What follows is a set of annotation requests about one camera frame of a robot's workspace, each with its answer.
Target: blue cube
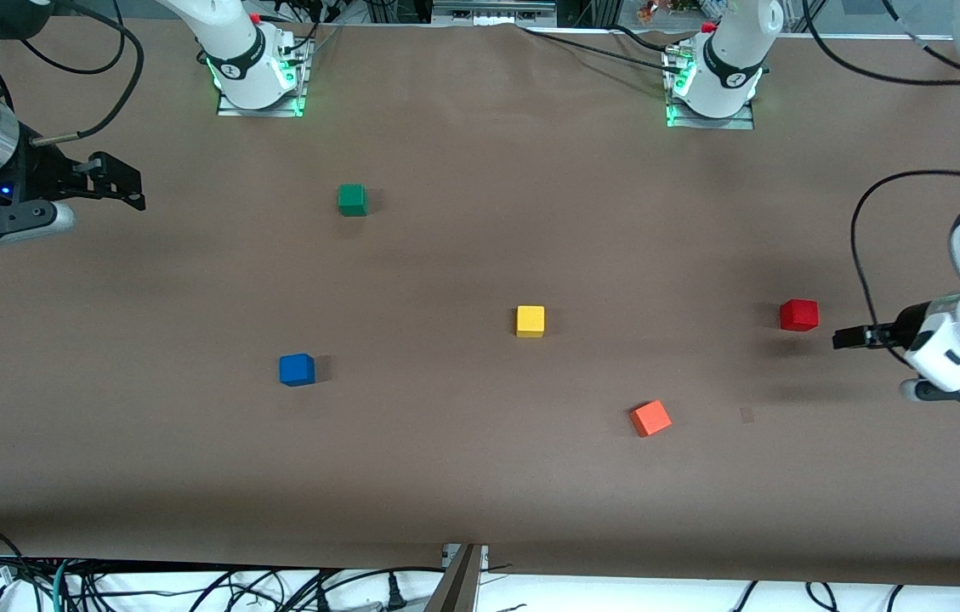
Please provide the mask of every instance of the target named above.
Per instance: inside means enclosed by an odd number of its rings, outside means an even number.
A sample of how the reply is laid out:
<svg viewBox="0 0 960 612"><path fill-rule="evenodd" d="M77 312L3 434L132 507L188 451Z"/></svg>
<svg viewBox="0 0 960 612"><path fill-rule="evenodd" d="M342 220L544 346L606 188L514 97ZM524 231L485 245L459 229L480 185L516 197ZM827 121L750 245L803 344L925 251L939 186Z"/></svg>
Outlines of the blue cube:
<svg viewBox="0 0 960 612"><path fill-rule="evenodd" d="M313 384L315 380L313 357L306 353L279 357L279 383L287 387L301 387Z"/></svg>

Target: orange cube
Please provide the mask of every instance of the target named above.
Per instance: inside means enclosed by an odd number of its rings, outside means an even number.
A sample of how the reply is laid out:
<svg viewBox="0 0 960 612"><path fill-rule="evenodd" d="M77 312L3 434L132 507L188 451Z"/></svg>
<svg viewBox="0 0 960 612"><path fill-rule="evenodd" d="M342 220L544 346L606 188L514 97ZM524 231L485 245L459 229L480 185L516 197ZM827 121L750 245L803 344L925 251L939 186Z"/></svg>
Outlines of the orange cube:
<svg viewBox="0 0 960 612"><path fill-rule="evenodd" d="M659 399L654 399L646 406L635 408L631 413L631 422L634 423L635 429L639 430L640 438L650 437L665 427L673 425L673 419L669 417L669 413Z"/></svg>

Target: brown table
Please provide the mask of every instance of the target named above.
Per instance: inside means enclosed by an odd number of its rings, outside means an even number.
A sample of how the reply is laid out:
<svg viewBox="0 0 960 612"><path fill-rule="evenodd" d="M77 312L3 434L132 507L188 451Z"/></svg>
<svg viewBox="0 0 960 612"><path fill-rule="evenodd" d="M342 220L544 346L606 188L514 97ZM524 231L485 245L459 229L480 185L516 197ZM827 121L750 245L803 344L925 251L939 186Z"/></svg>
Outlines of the brown table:
<svg viewBox="0 0 960 612"><path fill-rule="evenodd" d="M64 151L141 169L148 212L77 201L74 232L0 249L0 528L26 553L362 566L473 540L520 572L960 584L960 405L830 349L867 318L854 202L960 167L960 87L782 39L754 132L673 129L655 74L512 26L348 27L306 117L237 119L183 24L130 23L138 92ZM37 40L77 65L112 43L83 20ZM836 45L951 76L909 42ZM94 123L129 65L0 43L47 134ZM336 212L347 182L371 217ZM885 316L957 290L959 209L937 178L871 202ZM789 298L821 328L776 329ZM545 338L514 337L518 303ZM329 380L279 384L299 352ZM654 398L674 425L639 439Z"/></svg>

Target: yellow cube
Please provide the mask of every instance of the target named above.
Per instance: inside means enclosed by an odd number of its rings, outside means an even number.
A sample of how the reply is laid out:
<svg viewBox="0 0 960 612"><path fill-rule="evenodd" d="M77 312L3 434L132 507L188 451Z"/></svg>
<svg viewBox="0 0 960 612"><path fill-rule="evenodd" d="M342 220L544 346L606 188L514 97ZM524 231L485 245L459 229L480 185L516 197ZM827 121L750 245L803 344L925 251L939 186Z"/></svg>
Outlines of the yellow cube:
<svg viewBox="0 0 960 612"><path fill-rule="evenodd" d="M544 307L518 306L518 337L544 336Z"/></svg>

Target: teal cable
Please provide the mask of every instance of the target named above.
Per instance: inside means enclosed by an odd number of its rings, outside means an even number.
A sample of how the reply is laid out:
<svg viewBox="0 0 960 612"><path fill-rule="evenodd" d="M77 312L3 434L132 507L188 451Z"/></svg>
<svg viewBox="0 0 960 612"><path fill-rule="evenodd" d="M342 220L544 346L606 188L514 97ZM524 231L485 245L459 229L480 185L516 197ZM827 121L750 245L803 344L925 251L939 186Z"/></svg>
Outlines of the teal cable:
<svg viewBox="0 0 960 612"><path fill-rule="evenodd" d="M64 568L68 566L67 558L57 567L53 575L53 612L60 611L60 586L64 584Z"/></svg>

